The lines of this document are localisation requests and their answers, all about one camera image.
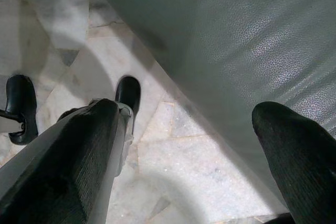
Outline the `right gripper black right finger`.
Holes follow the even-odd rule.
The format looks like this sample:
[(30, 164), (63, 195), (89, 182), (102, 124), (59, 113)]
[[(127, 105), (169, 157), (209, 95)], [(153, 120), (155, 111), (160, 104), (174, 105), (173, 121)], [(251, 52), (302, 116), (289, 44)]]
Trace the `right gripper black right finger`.
[(335, 139), (317, 122), (262, 102), (252, 124), (295, 223), (335, 223)]

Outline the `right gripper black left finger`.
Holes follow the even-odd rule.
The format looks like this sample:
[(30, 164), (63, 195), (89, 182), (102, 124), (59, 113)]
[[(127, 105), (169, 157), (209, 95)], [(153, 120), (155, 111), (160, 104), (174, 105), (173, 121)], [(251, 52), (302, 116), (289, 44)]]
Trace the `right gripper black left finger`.
[(87, 223), (119, 109), (101, 99), (58, 121), (1, 167), (1, 223)]

